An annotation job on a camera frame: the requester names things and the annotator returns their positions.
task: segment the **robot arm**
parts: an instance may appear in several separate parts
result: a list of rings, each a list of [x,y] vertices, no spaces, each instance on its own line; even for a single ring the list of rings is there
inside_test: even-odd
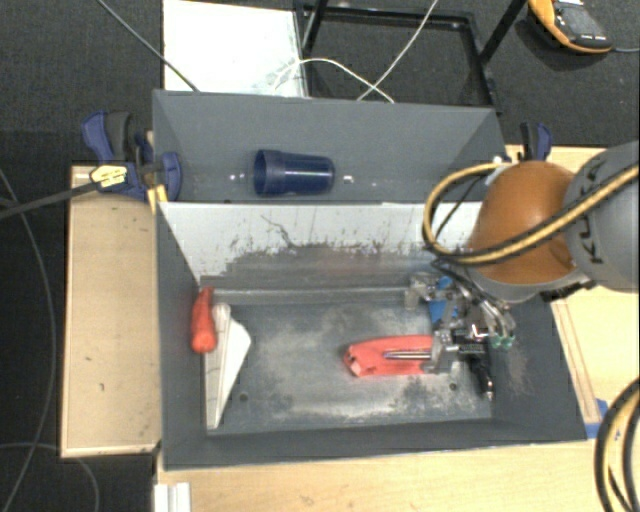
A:
[[[487,174],[486,167],[447,179]],[[542,161],[508,168],[491,182],[467,246],[457,251],[441,247],[430,228],[447,186],[427,200],[428,247],[484,293],[515,303],[594,284],[638,290],[637,141],[601,153],[575,176]]]

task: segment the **red tool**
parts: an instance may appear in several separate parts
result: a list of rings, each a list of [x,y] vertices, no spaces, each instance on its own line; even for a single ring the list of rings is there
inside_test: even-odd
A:
[[[431,359],[432,343],[425,334],[376,338],[350,345],[343,359],[356,377],[418,375],[424,373],[424,361]]]
[[[191,348],[198,354],[211,352],[216,348],[216,326],[211,314],[213,287],[200,290],[191,310]]]

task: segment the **blue cup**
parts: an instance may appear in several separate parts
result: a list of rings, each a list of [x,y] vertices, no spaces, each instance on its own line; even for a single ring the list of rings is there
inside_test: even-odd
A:
[[[335,168],[322,156],[261,149],[253,163],[253,188],[259,196],[322,194],[331,189]]]

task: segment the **orange marker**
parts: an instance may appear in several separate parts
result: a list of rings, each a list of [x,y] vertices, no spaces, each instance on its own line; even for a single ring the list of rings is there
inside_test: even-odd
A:
[[[198,354],[211,352],[216,348],[216,326],[211,315],[213,287],[200,290],[191,310],[191,348]]]

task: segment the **clamp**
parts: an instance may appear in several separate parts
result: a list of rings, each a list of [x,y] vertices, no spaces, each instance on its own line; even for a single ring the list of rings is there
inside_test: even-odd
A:
[[[154,162],[151,144],[140,134],[130,137],[128,112],[99,110],[82,121],[82,138],[97,156],[100,166],[91,172],[99,192],[116,193],[147,201],[151,187],[146,175],[164,171],[169,201],[175,201],[182,186],[182,168],[177,153],[163,153]]]

